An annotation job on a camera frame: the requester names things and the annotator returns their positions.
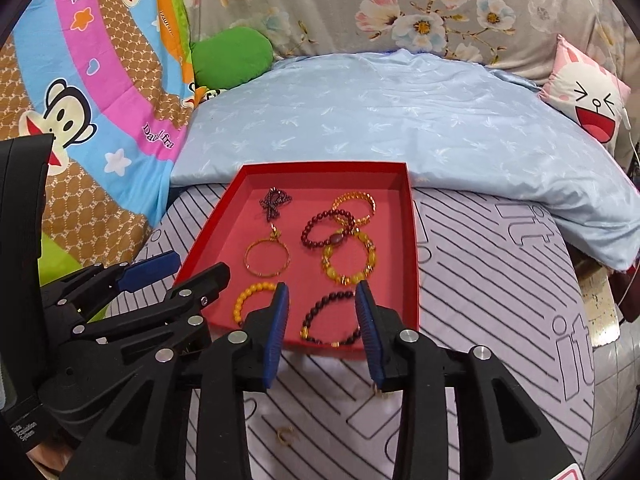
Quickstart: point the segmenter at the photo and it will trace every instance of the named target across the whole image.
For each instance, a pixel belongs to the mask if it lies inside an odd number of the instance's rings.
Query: gold wire bracelet
[[[282,241],[280,241],[281,234],[282,233],[278,231],[278,229],[276,229],[276,226],[271,224],[271,234],[269,235],[269,238],[261,238],[260,240],[256,240],[254,243],[252,243],[246,248],[246,251],[244,252],[244,259],[242,261],[244,262],[244,266],[246,267],[246,270],[252,273],[252,275],[257,276],[258,278],[273,278],[274,276],[281,275],[281,273],[283,273],[284,270],[287,269],[287,267],[289,267],[289,264],[291,263],[291,253],[289,253],[289,248]],[[263,243],[278,244],[287,252],[287,261],[285,262],[284,266],[280,270],[277,270],[276,272],[272,272],[271,274],[263,274],[262,272],[257,272],[256,270],[253,270],[249,265],[249,261],[248,261],[249,253],[255,246]]]
[[[336,233],[342,233],[342,231],[342,229],[338,229]],[[364,270],[362,270],[361,272],[357,272],[353,276],[338,274],[338,272],[332,266],[331,256],[332,254],[334,254],[334,246],[327,245],[322,251],[322,268],[324,269],[324,272],[329,277],[329,279],[333,280],[339,285],[357,285],[358,282],[361,282],[362,280],[369,277],[369,275],[373,272],[373,268],[376,266],[376,246],[370,240],[369,236],[365,232],[360,231],[360,229],[358,229],[357,227],[353,232],[353,236],[354,238],[360,240],[367,250],[367,265],[365,266]]]
[[[371,217],[376,214],[376,201],[373,200],[373,197],[369,193],[364,193],[362,191],[350,191],[340,195],[334,200],[334,204],[331,206],[331,209],[335,211],[342,202],[347,202],[347,200],[364,200],[371,206],[370,214],[363,218],[356,219],[356,227],[368,224],[371,221]],[[334,216],[334,218],[340,225],[347,227],[347,221],[344,218],[339,216]]]
[[[244,301],[255,292],[260,292],[262,290],[270,290],[273,292],[276,290],[276,286],[277,285],[275,283],[269,282],[254,283],[240,293],[240,296],[238,296],[238,299],[236,300],[236,306],[234,307],[234,321],[238,326],[242,326],[242,306],[244,305]]]

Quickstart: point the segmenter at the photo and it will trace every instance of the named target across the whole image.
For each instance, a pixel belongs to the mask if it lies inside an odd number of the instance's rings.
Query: green cushion
[[[273,63],[267,38],[249,27],[233,27],[191,46],[197,86],[230,89],[264,74]]]

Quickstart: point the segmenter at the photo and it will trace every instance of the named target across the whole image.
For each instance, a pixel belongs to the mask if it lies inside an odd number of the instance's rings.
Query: bracelet
[[[373,268],[376,266],[376,246],[370,240],[369,236],[365,232],[360,231],[357,227],[354,232],[354,236],[360,240],[367,249],[367,265],[364,267],[364,270],[357,272],[353,276],[338,274],[338,272],[332,267],[330,258],[332,254],[334,254],[334,248],[331,245],[327,245],[322,251],[322,268],[329,279],[334,280],[334,282],[339,285],[357,285],[358,282],[366,279],[373,272]]]
[[[244,304],[244,300],[249,296],[252,296],[254,292],[260,292],[261,290],[276,290],[276,286],[277,285],[275,283],[269,282],[254,283],[240,293],[240,296],[238,296],[238,299],[236,300],[236,306],[234,307],[234,321],[239,327],[242,327],[242,305]]]
[[[356,219],[356,227],[360,227],[368,224],[371,220],[371,217],[376,214],[376,201],[373,200],[373,197],[369,193],[364,193],[361,191],[350,191],[348,193],[340,195],[338,198],[334,200],[334,204],[331,206],[331,209],[334,211],[337,210],[338,206],[342,202],[346,202],[347,200],[365,200],[371,206],[370,214],[368,214],[363,218]],[[343,225],[344,227],[347,227],[347,224],[343,218],[335,217],[335,219],[339,224]]]
[[[332,292],[327,296],[324,296],[322,300],[316,303],[316,306],[313,307],[309,313],[306,315],[305,320],[302,322],[302,330],[300,331],[300,337],[304,341],[309,341],[310,343],[316,343],[319,345],[327,344],[315,337],[311,337],[309,335],[309,329],[311,328],[311,322],[318,315],[318,313],[326,307],[329,303],[336,300],[347,300],[354,297],[354,293],[351,290],[342,290],[340,292]],[[334,348],[338,348],[338,346],[344,345],[352,345],[360,338],[360,327],[357,327],[356,330],[346,339],[342,341],[336,341],[334,343],[328,343]]]
[[[336,231],[334,234],[329,236],[326,240],[322,240],[321,242],[313,242],[309,240],[308,236],[313,226],[316,223],[318,223],[318,221],[320,221],[323,218],[326,218],[327,216],[333,216],[334,218],[337,216],[342,216],[346,218],[346,221],[347,221],[346,228]],[[353,217],[351,213],[349,213],[348,211],[345,211],[344,209],[322,211],[321,213],[318,213],[311,220],[309,220],[309,222],[306,223],[305,230],[302,231],[302,236],[300,237],[300,240],[302,240],[302,244],[305,247],[308,247],[309,249],[315,249],[317,247],[340,245],[340,243],[342,243],[342,241],[344,240],[344,237],[348,234],[351,234],[351,232],[355,229],[355,227],[356,227],[356,219]]]
[[[276,229],[276,226],[271,224],[271,234],[269,235],[269,238],[261,238],[260,240],[256,240],[254,243],[252,243],[246,248],[242,262],[244,263],[246,270],[252,273],[252,275],[257,276],[258,278],[273,278],[274,276],[281,275],[281,273],[283,273],[284,270],[287,269],[287,267],[289,267],[289,264],[291,263],[291,253],[289,253],[289,248],[283,242],[280,241],[280,234],[281,233]],[[276,272],[272,272],[271,274],[263,274],[262,272],[257,272],[256,270],[252,270],[251,267],[249,266],[249,261],[248,261],[249,252],[251,252],[251,250],[255,246],[259,244],[267,243],[267,242],[278,244],[287,252],[287,261],[284,263],[284,266],[280,270],[277,270]]]

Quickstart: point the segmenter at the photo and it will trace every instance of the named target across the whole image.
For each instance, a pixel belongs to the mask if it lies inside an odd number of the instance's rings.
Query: red box
[[[279,208],[274,220],[282,232],[280,240],[291,255],[289,267],[275,278],[258,278],[243,263],[244,252],[252,242],[268,238],[266,221],[259,201],[271,187],[286,191],[293,200]],[[333,282],[321,267],[322,249],[310,250],[300,241],[306,223],[321,211],[330,209],[334,199],[348,191],[368,192],[376,202],[376,214],[361,227],[376,246],[376,267],[369,286],[376,303],[397,310],[408,327],[418,329],[418,268],[415,244],[413,200],[406,165],[396,162],[283,162],[243,166],[230,184],[207,223],[196,238],[178,273],[176,283],[196,275],[216,262],[231,269],[229,286],[220,298],[202,313],[213,332],[237,329],[233,309],[238,295],[252,283],[284,282],[289,286],[289,320],[285,332],[286,349],[347,359],[364,359],[359,340],[352,346],[332,348],[305,342],[300,329],[316,301],[330,292],[345,290]],[[342,208],[356,218],[369,213],[364,200],[345,202]],[[309,238],[325,239],[339,225],[327,218],[316,224]],[[250,253],[250,263],[262,272],[276,271],[285,261],[284,250],[275,244],[260,244]],[[348,276],[364,269],[366,250],[354,237],[335,249],[332,265]],[[249,297],[242,318],[271,302],[269,293]],[[324,341],[338,341],[357,327],[352,301],[335,301],[314,319],[310,334]]]

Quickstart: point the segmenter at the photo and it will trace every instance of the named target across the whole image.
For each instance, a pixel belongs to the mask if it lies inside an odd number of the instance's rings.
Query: dark beaded necklace
[[[320,220],[322,220],[323,218],[326,218],[327,216],[343,217],[346,220],[346,227],[342,229],[341,232],[334,233],[331,236],[329,236],[327,239],[322,240],[321,242],[313,242],[309,240],[309,233],[311,232],[311,229]],[[344,209],[322,211],[321,213],[318,213],[311,220],[309,220],[309,222],[306,223],[305,230],[302,231],[302,236],[300,237],[300,240],[302,240],[302,244],[305,247],[308,247],[309,249],[325,247],[327,245],[336,246],[342,243],[346,235],[352,234],[355,227],[356,227],[356,219],[353,217],[351,213],[349,213],[348,211],[345,211]]]
[[[327,296],[324,296],[322,300],[316,303],[316,306],[313,307],[309,313],[306,315],[305,320],[302,322],[302,330],[300,331],[300,337],[304,341],[309,341],[310,343],[315,343],[319,345],[330,344],[334,348],[338,348],[338,346],[344,345],[352,345],[360,338],[360,327],[357,327],[356,330],[346,339],[342,341],[336,341],[334,343],[325,343],[324,341],[320,341],[315,337],[311,337],[309,335],[309,329],[311,328],[311,323],[314,318],[318,315],[318,313],[326,307],[329,303],[336,300],[348,300],[353,298],[353,292],[351,290],[342,290],[340,292],[331,292]]]

